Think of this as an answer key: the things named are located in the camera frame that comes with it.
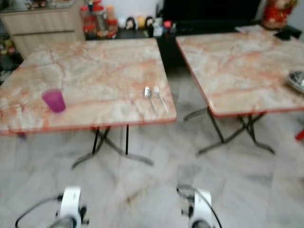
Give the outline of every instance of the red table edge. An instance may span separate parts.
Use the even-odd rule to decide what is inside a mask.
[[[94,128],[106,128],[106,127],[124,127],[124,126],[141,126],[141,125],[158,125],[158,124],[171,124],[176,121],[177,115],[172,119],[167,119],[163,121],[150,121],[150,122],[132,122],[132,123],[112,123],[112,124],[103,124],[103,125],[83,125],[75,127],[52,127],[48,129],[41,128],[32,128],[28,130],[7,130],[0,131],[0,136],[16,136],[22,134],[32,134],[32,133],[48,133],[48,132],[61,132],[61,131],[79,131],[79,130],[88,130]]]
[[[177,46],[179,47],[179,50],[187,64],[187,67],[188,69],[190,70],[191,72],[191,75],[192,77],[194,78],[194,81],[195,81],[195,84],[196,86],[199,88],[200,90],[200,93],[203,95],[204,97],[204,100],[206,101],[207,103],[207,106],[208,108],[210,109],[212,115],[216,118],[225,118],[225,117],[237,117],[237,116],[243,116],[243,115],[253,115],[253,114],[256,114],[256,115],[260,115],[260,114],[266,114],[266,113],[283,113],[283,112],[292,112],[292,111],[301,111],[301,110],[304,110],[304,107],[301,107],[301,108],[286,108],[286,109],[272,109],[272,110],[260,110],[260,111],[251,111],[251,112],[240,112],[238,114],[217,114],[213,109],[212,109],[212,106],[210,105],[208,99],[207,99],[207,96],[205,95],[203,89],[201,88],[200,86],[200,83],[198,81],[198,79],[196,78],[189,62],[187,61],[187,58],[185,57],[185,54],[183,53],[177,39],[175,39],[176,43],[177,43]]]

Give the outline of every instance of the spoon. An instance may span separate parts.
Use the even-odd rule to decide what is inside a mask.
[[[150,100],[154,112],[156,114],[158,114],[157,108],[156,108],[156,106],[155,106],[155,104],[154,104],[154,102],[152,100],[152,91],[151,91],[151,89],[148,86],[146,86],[144,88],[143,95],[144,95],[145,98],[147,98],[147,99]]]

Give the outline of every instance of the metal bowl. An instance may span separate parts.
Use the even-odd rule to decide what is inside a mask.
[[[291,85],[297,91],[304,93],[304,72],[294,71],[289,74],[288,84]]]

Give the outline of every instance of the metal fork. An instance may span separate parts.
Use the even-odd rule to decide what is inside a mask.
[[[162,99],[160,90],[159,90],[159,88],[158,88],[157,85],[154,86],[153,91],[154,91],[154,93],[159,97],[159,99],[161,100],[161,104],[162,104],[162,106],[163,106],[165,112],[166,112],[167,114],[169,114],[169,110],[168,110],[166,104],[164,103],[164,101],[163,101],[163,99]]]

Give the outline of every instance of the wooden cabinet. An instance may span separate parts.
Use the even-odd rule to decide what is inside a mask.
[[[64,9],[8,12],[0,18],[26,58],[40,44],[85,40],[79,15],[83,4],[83,0],[75,0]]]
[[[77,36],[74,32],[41,33],[14,36],[14,41],[23,56],[28,56],[40,44],[51,42],[72,42],[77,40]]]

